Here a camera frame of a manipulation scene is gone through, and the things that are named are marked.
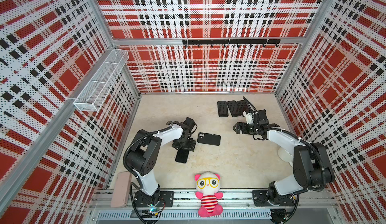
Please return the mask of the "blue phone black screen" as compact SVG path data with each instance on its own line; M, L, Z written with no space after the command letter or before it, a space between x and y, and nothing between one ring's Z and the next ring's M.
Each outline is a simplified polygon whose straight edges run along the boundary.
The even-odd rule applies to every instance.
M185 164L187 162L187 160L188 160L189 153L190 153L189 150L179 149L178 152L177 152L175 161L177 163Z

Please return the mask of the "black phone case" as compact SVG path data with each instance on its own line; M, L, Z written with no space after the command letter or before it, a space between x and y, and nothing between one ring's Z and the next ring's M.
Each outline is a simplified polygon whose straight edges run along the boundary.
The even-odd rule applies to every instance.
M212 133L199 132L197 142L206 145L219 146L221 143L221 136Z
M232 117L240 116L240 110L239 110L239 106L237 104L237 101L235 101L235 100L227 101L227 106L228 106L228 109L229 109Z
M218 108L218 116L219 117L228 117L228 105L227 101L218 101L217 102L217 108Z

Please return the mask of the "white-edged phone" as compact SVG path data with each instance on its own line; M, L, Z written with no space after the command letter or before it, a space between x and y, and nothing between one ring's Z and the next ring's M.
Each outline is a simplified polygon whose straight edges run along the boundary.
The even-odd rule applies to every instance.
M243 113L248 110L248 105L247 103L244 101L244 100L239 100L236 102L237 103L237 107L238 107L238 111L237 111L237 115L238 116L243 116Z

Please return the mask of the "black phone case top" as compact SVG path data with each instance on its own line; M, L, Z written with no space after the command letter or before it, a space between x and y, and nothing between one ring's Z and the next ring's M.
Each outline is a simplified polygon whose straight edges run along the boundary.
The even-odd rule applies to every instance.
M199 132L197 142L206 145L219 146L221 143L221 136L212 133Z

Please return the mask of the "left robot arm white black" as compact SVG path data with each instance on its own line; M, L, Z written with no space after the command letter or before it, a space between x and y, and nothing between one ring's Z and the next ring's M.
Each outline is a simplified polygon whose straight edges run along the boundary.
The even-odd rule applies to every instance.
M167 127L148 132L140 130L135 135L123 155L123 165L137 179L140 190L147 196L159 192L153 168L156 165L162 146L171 142L177 150L176 162L185 164L190 152L195 150L196 141L192 138L197 124L189 117L184 122L169 121Z

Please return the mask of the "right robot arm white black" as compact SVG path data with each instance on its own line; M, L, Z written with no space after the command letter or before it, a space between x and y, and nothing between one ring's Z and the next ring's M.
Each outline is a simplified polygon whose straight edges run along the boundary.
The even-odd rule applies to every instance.
M293 173L269 185L268 191L272 198L308 191L320 192L328 183L335 181L335 174L323 144L309 143L277 124L254 126L238 122L233 126L233 130L236 134L260 135L260 140L276 143L292 158L290 161Z

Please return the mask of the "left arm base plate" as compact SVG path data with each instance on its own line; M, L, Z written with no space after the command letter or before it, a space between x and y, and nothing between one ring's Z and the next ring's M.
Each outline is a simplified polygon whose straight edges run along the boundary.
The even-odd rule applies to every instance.
M157 191L152 196L142 191L137 191L134 196L136 207L172 207L174 200L173 191Z

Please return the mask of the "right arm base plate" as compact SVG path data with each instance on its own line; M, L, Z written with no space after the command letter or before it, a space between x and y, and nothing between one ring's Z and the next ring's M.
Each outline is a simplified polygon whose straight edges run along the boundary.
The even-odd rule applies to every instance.
M252 191L252 199L257 207L293 207L295 205L291 195L281 196L268 189Z

